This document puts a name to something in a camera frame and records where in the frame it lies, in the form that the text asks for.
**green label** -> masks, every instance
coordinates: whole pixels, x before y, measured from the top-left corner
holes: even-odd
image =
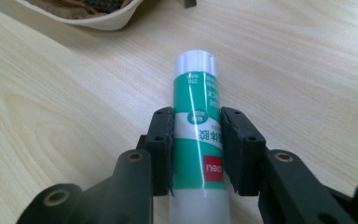
[[[175,189],[225,189],[216,78],[204,72],[174,81],[173,184]]]

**light wood grain surface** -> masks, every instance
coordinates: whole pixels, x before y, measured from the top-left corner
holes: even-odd
[[[358,186],[358,1],[144,0],[116,32],[58,23],[0,0],[0,223],[41,190],[87,189],[172,105],[173,63],[217,60],[221,105],[244,112],[269,148],[320,179]],[[230,188],[232,223],[262,223],[257,198]],[[168,199],[155,198],[155,223]]]

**screw hole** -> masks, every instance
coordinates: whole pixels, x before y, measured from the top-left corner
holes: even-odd
[[[56,189],[46,196],[43,203],[45,206],[57,206],[68,200],[70,193],[66,189]]]
[[[338,221],[334,217],[332,217],[326,213],[319,214],[318,218],[324,224],[338,224]]]
[[[275,154],[275,159],[278,161],[291,162],[293,161],[293,157],[289,154],[278,152]]]
[[[141,153],[132,153],[127,157],[129,161],[140,161],[143,158],[144,156]]]

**bowl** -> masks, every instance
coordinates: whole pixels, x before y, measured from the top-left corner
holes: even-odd
[[[78,25],[78,26],[87,26],[93,29],[113,31],[123,28],[127,22],[130,20],[135,9],[142,3],[143,0],[132,0],[127,6],[123,7],[120,10],[114,11],[110,14],[106,14],[100,17],[81,19],[81,20],[69,20],[58,17],[46,10],[34,6],[31,3],[25,0],[16,0],[18,3],[22,4],[29,9],[36,11],[44,16],[50,17],[55,21],[60,21],[67,24]]]

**glue stick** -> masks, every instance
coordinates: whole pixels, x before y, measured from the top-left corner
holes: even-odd
[[[214,56],[191,50],[176,60],[173,91],[171,224],[228,224],[220,104]]]

